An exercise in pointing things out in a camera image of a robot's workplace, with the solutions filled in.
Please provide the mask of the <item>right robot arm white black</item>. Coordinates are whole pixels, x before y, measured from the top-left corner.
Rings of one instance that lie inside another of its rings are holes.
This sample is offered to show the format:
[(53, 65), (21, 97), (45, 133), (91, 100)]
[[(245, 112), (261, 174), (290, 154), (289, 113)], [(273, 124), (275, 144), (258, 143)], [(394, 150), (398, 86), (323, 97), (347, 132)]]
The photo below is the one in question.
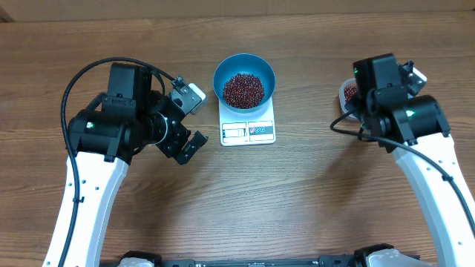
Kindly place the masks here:
[(394, 156), (433, 238), (440, 266), (474, 265), (474, 197), (437, 100), (422, 95), (427, 77), (392, 53), (353, 62), (356, 95), (347, 110)]

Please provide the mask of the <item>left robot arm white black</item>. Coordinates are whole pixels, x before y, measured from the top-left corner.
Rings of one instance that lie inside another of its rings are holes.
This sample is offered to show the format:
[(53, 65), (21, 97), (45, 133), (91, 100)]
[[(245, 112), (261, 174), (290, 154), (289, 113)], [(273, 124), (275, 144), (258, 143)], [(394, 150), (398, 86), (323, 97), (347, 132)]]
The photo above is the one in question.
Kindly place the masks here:
[[(73, 86), (104, 63), (111, 66), (108, 89), (67, 120)], [(205, 102), (195, 84), (137, 59), (100, 59), (72, 78), (60, 108), (68, 152), (65, 191), (45, 266), (99, 265), (111, 209), (133, 157), (152, 145), (186, 164), (208, 139), (182, 121)]]

